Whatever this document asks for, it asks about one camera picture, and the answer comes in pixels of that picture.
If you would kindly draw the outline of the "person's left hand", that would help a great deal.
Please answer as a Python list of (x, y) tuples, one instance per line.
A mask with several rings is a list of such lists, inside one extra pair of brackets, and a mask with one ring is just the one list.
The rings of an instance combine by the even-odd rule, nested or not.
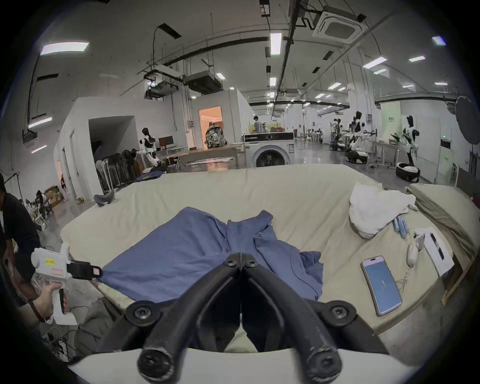
[(40, 295), (33, 301), (33, 305), (36, 308), (40, 317), (47, 320), (53, 314), (53, 292), (62, 288), (62, 284), (58, 282), (45, 283)]

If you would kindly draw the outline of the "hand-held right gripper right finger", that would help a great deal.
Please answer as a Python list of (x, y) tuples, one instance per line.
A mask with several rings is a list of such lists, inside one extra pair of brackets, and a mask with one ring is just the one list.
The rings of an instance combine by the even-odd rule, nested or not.
[(344, 364), (339, 349), (388, 356), (373, 329), (343, 300), (300, 297), (255, 258), (241, 254), (244, 329), (259, 352), (294, 349), (304, 383), (327, 384)]

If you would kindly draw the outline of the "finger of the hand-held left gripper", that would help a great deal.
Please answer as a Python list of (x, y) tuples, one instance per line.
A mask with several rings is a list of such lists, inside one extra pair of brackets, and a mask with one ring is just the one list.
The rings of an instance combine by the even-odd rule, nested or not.
[(103, 276), (103, 270), (99, 266), (89, 262), (80, 263), (80, 279), (98, 279)]

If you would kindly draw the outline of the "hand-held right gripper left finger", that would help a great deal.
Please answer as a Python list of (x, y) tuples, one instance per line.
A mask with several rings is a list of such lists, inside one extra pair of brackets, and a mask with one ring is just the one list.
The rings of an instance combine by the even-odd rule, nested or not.
[(240, 327), (240, 260), (231, 255), (175, 299), (131, 303), (95, 352), (141, 349), (136, 367), (142, 378), (177, 383), (188, 348), (224, 352)]

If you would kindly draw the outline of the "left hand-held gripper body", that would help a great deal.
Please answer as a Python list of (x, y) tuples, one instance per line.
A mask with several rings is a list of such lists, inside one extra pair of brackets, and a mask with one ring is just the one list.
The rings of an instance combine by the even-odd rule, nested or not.
[(45, 248), (35, 248), (31, 254), (31, 262), (35, 273), (45, 278), (48, 283), (58, 283), (60, 287), (50, 293), (52, 299), (52, 315), (59, 326), (77, 326), (75, 315), (64, 310), (63, 297), (69, 279), (80, 279), (80, 264), (69, 259), (69, 244), (62, 243), (60, 251), (55, 252)]

